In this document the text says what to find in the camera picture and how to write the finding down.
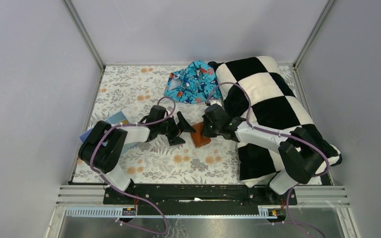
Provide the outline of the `brown leather card holder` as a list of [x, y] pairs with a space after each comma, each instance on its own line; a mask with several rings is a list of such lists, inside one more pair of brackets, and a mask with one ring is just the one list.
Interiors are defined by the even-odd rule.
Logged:
[[191, 132], [190, 135], [196, 148], [205, 146], [211, 142], [210, 138], [204, 137], [202, 134], [203, 122], [196, 123], [192, 127], [195, 132]]

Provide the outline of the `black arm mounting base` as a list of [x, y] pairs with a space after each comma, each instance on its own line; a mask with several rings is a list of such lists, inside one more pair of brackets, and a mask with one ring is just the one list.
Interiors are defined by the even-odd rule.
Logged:
[[112, 188], [105, 189], [105, 205], [130, 205], [138, 215], [158, 215], [150, 204], [154, 203], [164, 215], [175, 216], [252, 216], [259, 215], [260, 206], [272, 208], [297, 205], [295, 192], [289, 196], [277, 195], [264, 185], [249, 188], [245, 185], [208, 184], [132, 184], [126, 190], [131, 197]]

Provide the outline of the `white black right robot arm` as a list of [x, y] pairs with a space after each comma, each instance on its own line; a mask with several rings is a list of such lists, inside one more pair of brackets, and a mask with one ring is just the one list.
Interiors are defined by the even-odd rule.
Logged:
[[222, 136], [226, 140], [253, 144], [278, 153], [284, 165], [265, 190], [266, 201], [279, 203], [285, 193], [299, 183], [307, 184], [317, 170], [329, 162], [317, 143], [303, 128], [278, 130], [240, 117], [230, 117], [218, 104], [208, 106], [203, 117], [202, 134], [208, 138]]

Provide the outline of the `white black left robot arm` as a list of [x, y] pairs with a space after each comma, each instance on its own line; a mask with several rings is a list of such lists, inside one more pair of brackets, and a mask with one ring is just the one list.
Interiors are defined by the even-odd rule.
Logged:
[[183, 132], [196, 130], [186, 121], [181, 112], [174, 117], [163, 106], [155, 105], [149, 115], [136, 124], [111, 125], [99, 121], [83, 141], [78, 157], [93, 171], [102, 175], [108, 185], [116, 188], [115, 198], [123, 204], [130, 203], [134, 191], [130, 187], [132, 179], [119, 165], [119, 159], [126, 145], [150, 142], [163, 135], [170, 146], [184, 144]]

